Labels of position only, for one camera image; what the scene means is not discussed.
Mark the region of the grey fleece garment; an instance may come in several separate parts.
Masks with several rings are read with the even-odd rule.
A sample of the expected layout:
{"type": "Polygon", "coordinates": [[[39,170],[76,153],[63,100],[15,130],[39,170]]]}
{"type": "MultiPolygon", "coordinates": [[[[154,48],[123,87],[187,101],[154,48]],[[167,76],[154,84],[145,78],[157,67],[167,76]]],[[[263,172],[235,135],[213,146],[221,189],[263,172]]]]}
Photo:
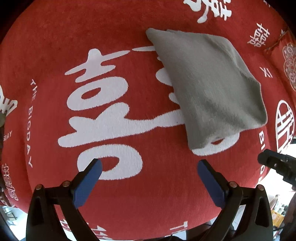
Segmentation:
{"type": "Polygon", "coordinates": [[[267,124],[261,85],[229,40],[153,28],[146,35],[171,80],[191,150],[267,124]]]}

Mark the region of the red embroidered pillow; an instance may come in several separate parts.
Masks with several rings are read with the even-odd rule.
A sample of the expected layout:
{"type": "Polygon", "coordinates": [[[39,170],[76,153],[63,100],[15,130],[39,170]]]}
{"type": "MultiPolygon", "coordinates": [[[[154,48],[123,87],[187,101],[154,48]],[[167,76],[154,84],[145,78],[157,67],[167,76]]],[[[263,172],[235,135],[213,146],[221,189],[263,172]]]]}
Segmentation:
{"type": "Polygon", "coordinates": [[[295,95],[295,36],[288,30],[271,47],[264,50],[280,75],[284,86],[295,95]]]}

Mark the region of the red bedspread white lettering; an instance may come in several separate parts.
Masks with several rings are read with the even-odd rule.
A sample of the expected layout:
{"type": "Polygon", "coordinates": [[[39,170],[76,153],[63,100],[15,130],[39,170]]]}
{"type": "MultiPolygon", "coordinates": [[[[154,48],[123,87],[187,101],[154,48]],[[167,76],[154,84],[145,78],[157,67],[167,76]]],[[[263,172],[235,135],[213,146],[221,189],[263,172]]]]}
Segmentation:
{"type": "Polygon", "coordinates": [[[1,42],[1,174],[28,212],[38,184],[103,171],[80,213],[97,238],[137,240],[199,226],[219,213],[197,174],[207,159],[254,187],[263,150],[295,137],[295,95],[264,50],[288,31],[267,1],[34,1],[1,42]],[[171,80],[146,31],[224,37],[261,85],[267,124],[188,146],[171,80]]]}

